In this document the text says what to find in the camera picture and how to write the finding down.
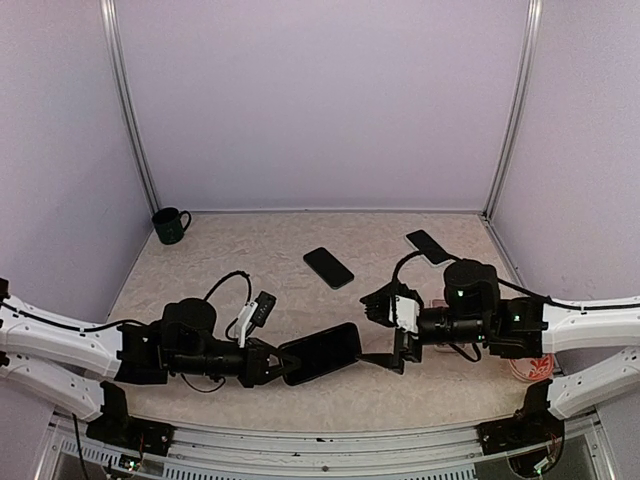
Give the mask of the pink clear phone case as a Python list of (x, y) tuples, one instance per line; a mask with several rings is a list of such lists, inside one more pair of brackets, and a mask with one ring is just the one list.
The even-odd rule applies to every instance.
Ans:
[[(432, 308), (446, 307), (447, 304), (443, 299), (433, 299), (430, 303)], [(436, 344), (434, 350), (439, 353), (454, 353), (455, 350), (448, 344)]]

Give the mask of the small black phone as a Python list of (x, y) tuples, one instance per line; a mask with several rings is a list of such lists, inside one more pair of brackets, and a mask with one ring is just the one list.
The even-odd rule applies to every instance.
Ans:
[(355, 278), (354, 274), (324, 247), (304, 254), (303, 261), (334, 290), (344, 287)]

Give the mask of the light blue phone case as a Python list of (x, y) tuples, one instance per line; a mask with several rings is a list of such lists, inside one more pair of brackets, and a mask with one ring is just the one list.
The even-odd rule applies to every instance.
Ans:
[(434, 267), (442, 266), (451, 260), (450, 254), (424, 230), (410, 232), (405, 235), (405, 239)]

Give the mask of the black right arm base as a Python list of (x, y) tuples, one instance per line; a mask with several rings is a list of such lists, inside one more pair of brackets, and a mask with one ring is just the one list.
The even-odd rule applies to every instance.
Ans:
[(546, 379), (530, 385), (523, 406), (511, 417), (476, 426), (484, 455), (517, 450), (564, 436), (564, 421), (549, 411), (547, 394), (551, 383), (551, 379)]

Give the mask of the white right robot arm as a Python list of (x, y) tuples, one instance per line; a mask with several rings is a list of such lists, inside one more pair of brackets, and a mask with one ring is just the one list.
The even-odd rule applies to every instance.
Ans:
[(494, 266), (456, 259), (443, 273), (442, 307), (425, 307), (419, 294), (394, 273), (391, 281), (361, 298), (368, 320), (394, 331), (393, 350), (366, 354), (366, 362), (398, 374), (419, 363), (426, 345), (469, 344), (502, 359), (542, 358), (560, 352), (618, 347), (620, 353), (527, 389), (511, 426), (523, 444), (546, 432), (551, 418), (565, 420), (633, 389), (639, 382), (639, 300), (562, 302), (523, 292), (504, 299)]

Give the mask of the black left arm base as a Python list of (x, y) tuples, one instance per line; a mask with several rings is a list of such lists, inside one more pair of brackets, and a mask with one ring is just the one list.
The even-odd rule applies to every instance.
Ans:
[(100, 415), (87, 422), (86, 436), (138, 453), (166, 457), (175, 428), (168, 423), (131, 416), (125, 392), (117, 385), (103, 381), (100, 388), (103, 393)]

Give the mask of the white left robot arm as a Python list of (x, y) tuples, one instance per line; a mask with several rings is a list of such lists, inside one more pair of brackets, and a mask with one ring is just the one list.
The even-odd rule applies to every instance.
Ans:
[(298, 358), (247, 337), (256, 313), (274, 300), (262, 294), (245, 305), (233, 340), (214, 336), (217, 313), (206, 300), (164, 307), (159, 320), (96, 325), (38, 309), (1, 282), (1, 375), (34, 390), (102, 430), (121, 445), (140, 434), (137, 418), (107, 398), (116, 383), (165, 385), (175, 375), (235, 377), (245, 388), (265, 385), (300, 365)]

